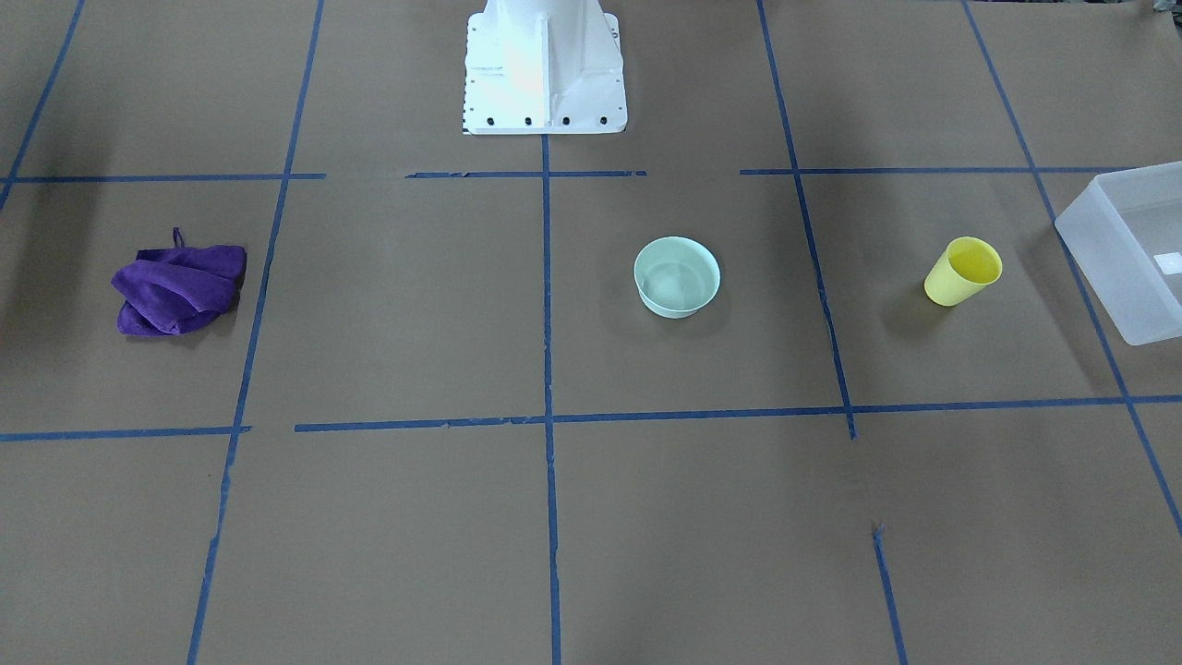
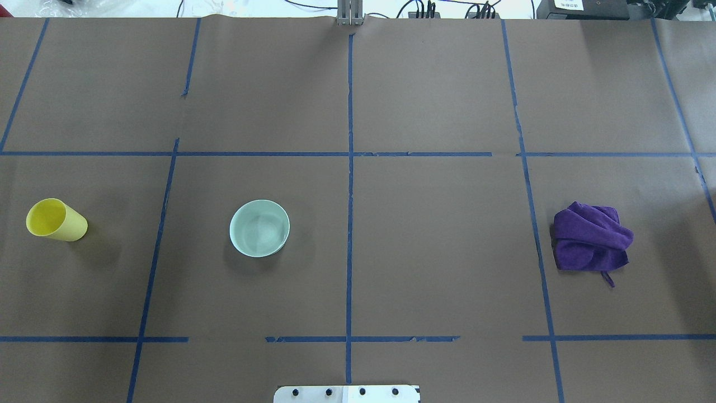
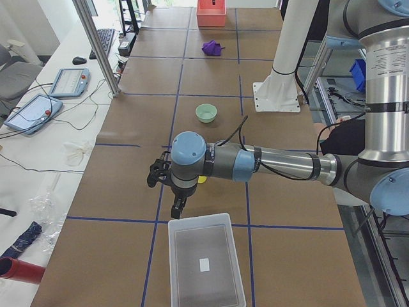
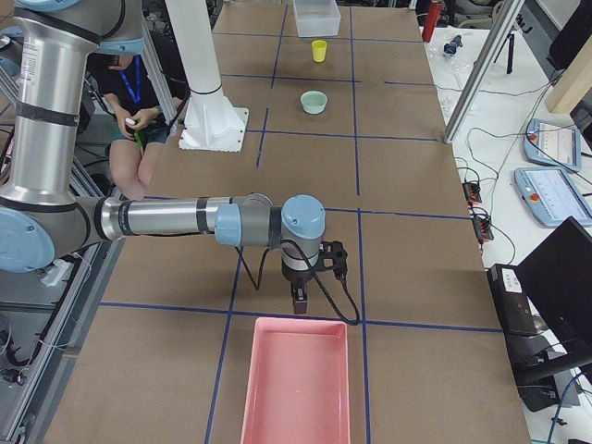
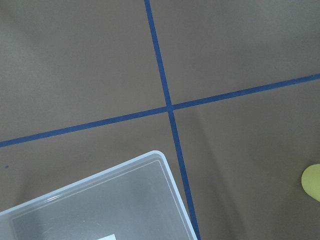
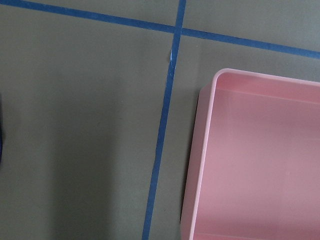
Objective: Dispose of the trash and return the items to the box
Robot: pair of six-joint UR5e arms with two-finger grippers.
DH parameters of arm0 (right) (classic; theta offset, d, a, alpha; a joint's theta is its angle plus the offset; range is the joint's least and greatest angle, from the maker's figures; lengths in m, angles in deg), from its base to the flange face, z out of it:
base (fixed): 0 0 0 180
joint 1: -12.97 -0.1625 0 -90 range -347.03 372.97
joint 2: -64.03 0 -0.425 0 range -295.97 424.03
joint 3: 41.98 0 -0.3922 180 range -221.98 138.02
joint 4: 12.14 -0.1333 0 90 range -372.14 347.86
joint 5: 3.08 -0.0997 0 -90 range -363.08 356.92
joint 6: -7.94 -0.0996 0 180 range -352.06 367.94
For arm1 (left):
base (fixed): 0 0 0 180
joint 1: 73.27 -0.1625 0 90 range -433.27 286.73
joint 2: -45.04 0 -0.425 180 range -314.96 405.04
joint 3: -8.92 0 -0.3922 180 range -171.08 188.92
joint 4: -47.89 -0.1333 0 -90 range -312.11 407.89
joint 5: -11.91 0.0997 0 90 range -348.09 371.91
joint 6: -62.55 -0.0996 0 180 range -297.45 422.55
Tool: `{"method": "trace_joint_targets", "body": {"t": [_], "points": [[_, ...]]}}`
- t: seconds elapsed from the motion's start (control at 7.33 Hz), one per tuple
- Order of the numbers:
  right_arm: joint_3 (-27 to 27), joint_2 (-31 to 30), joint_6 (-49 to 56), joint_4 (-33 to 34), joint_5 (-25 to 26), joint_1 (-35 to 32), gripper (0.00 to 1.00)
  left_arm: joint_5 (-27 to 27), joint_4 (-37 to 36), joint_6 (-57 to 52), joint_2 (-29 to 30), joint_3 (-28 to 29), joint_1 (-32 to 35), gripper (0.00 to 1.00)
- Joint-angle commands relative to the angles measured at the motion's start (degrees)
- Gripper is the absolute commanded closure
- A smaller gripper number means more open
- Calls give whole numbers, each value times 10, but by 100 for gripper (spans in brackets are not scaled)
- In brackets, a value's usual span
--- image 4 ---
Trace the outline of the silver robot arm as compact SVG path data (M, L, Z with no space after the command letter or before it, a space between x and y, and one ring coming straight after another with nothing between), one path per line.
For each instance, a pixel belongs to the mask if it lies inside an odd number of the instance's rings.
M234 247L282 251L293 311L323 263L323 205L309 195L273 205L243 197L121 201L69 188L82 85L91 53L137 55L146 40L138 1L18 1L24 31L14 145L1 188L1 267L27 273L102 241L141 235L213 235Z

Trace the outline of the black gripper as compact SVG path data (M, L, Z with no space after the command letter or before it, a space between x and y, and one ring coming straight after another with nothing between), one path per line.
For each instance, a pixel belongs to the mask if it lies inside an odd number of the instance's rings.
M305 261L282 254L282 275L290 283L292 309L295 315L305 315L308 307L307 284L313 279Z

